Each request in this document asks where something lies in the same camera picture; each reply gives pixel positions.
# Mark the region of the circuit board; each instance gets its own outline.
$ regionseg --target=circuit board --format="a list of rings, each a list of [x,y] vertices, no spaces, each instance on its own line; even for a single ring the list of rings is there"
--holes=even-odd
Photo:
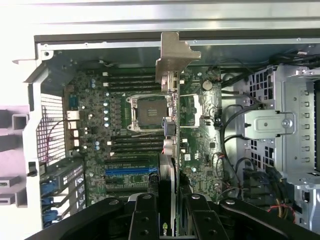
[[[222,97],[220,73],[207,67],[187,68],[180,79],[181,138],[186,148],[181,168],[190,180],[194,193],[209,196],[213,201],[222,192],[224,168],[214,153],[221,151],[219,116]],[[205,90],[205,81],[212,88]]]
[[[218,78],[208,67],[189,67],[180,77],[180,169],[195,193],[213,200],[221,192],[223,176],[223,166],[213,157],[220,150],[213,125],[221,108]],[[214,80],[212,89],[203,90],[208,79]],[[161,125],[169,104],[155,82],[155,68],[78,71],[64,98],[68,111],[80,111],[74,147],[84,156],[88,206],[146,192],[148,175],[157,171],[163,150]]]

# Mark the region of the mounting bracket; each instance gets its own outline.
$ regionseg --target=mounting bracket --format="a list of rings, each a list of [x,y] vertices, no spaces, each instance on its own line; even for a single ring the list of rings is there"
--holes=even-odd
[[[244,114],[245,137],[274,139],[279,135],[295,132],[295,115],[275,110],[252,110]]]

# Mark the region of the chip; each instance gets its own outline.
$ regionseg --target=chip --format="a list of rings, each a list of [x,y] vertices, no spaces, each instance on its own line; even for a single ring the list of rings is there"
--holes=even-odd
[[[137,119],[139,126],[159,125],[168,116],[167,100],[138,100]]]

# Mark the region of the metal bracket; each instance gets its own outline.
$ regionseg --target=metal bracket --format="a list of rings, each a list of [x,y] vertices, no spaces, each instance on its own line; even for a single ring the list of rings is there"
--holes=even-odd
[[[126,99],[126,101],[131,104],[131,124],[127,126],[127,129],[130,131],[133,131],[133,132],[137,132],[137,133],[148,133],[148,132],[162,131],[163,130],[162,128],[141,129],[139,127],[139,121],[138,121],[138,118],[136,115],[136,110],[138,109],[138,100],[147,99],[147,98],[151,98],[151,97],[161,97],[161,96],[163,96],[166,99],[166,106],[168,108],[168,113],[169,113],[169,116],[171,116],[171,114],[172,114],[172,97],[171,97],[171,95],[163,94],[163,93],[160,93],[160,94],[151,93],[151,94],[136,94],[136,95],[128,97]]]
[[[291,112],[253,110],[244,114],[244,134],[250,139],[274,139],[295,132],[295,116]]]
[[[201,52],[192,51],[186,41],[179,41],[179,33],[163,32],[160,58],[155,63],[155,81],[161,83],[163,91],[174,91],[179,83],[172,72],[180,74],[189,63],[200,58]]]

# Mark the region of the blue pcie slot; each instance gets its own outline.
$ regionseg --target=blue pcie slot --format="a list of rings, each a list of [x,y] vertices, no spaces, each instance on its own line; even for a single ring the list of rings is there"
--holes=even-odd
[[[157,171],[157,167],[114,168],[106,169],[105,175],[148,174]]]

